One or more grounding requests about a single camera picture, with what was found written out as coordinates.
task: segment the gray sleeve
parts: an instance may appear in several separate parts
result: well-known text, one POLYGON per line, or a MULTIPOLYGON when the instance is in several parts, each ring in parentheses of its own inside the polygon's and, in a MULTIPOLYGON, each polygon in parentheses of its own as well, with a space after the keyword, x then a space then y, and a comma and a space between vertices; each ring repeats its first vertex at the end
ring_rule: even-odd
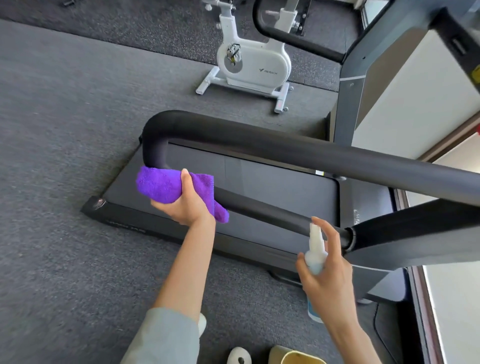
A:
POLYGON ((151 308, 121 364, 195 364, 199 348, 195 321, 167 308, 151 308))

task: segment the treadmill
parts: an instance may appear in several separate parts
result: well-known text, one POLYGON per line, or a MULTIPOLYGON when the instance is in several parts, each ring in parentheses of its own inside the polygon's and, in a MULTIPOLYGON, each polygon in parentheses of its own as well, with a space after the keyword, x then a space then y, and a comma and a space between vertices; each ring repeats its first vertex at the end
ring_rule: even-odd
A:
POLYGON ((480 64, 480 47, 452 16, 473 2, 441 1, 447 8, 432 0, 396 0, 341 54, 266 26, 262 0, 256 0, 260 33, 342 64, 331 141, 162 111, 146 123, 128 164, 82 212, 114 227, 181 242, 187 228, 153 208, 137 192, 135 179, 144 164, 187 168, 214 175, 215 200, 230 212, 229 223, 217 224, 214 251, 265 267, 292 284, 299 284, 295 261, 308 250, 311 216, 339 231, 344 257, 354 267, 357 299, 403 300, 403 267, 480 260, 480 174, 350 146, 366 70, 404 31, 435 29, 467 74, 480 64), (439 199, 400 209, 401 191, 439 199), (396 296, 371 294, 393 271, 401 278, 401 284, 390 285, 399 289, 396 296))

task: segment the exercise bike base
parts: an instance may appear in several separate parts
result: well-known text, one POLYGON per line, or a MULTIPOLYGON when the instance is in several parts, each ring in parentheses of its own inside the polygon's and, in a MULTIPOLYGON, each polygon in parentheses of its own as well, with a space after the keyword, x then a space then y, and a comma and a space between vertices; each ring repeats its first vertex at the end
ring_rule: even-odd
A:
POLYGON ((287 93, 291 90, 293 90, 293 87, 290 87, 290 83, 285 82, 279 91, 272 91, 271 93, 266 93, 258 90, 254 90, 251 88, 247 87, 240 87, 240 86, 235 86, 235 85, 230 85, 227 81, 226 78, 223 77, 217 77, 218 72, 220 71, 220 68, 218 66, 214 66, 212 70, 208 73, 208 75, 204 78, 202 83, 197 87, 196 93, 199 95, 203 95, 206 89, 211 85, 219 85, 219 86, 224 86, 228 88, 232 88, 234 90, 239 90, 239 91, 246 91, 250 92, 252 94, 256 95, 261 95, 264 97, 269 97, 269 98, 274 98, 276 99, 276 104, 275 104, 275 109, 274 112, 277 114, 281 114, 284 111, 288 111, 288 108, 285 106, 285 100, 287 99, 287 93))

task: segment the purple cloth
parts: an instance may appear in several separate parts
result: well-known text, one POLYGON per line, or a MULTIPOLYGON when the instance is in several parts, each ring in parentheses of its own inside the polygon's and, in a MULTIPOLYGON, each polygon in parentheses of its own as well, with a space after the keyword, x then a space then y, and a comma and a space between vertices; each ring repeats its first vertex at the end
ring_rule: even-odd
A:
MULTIPOLYGON (((179 170, 161 170, 142 166, 137 175, 137 190, 154 201, 171 204, 181 196, 180 173, 179 170)), ((205 202, 215 220, 222 224, 228 222, 228 211, 213 199, 213 176, 195 173, 190 175, 195 191, 205 202)))

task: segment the yellow label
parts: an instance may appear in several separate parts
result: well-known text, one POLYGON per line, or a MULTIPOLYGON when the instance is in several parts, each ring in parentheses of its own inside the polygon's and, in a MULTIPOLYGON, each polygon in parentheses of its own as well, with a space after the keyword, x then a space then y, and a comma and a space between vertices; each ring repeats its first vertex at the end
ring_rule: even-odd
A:
POLYGON ((472 71, 472 79, 476 84, 480 84, 480 64, 472 71))

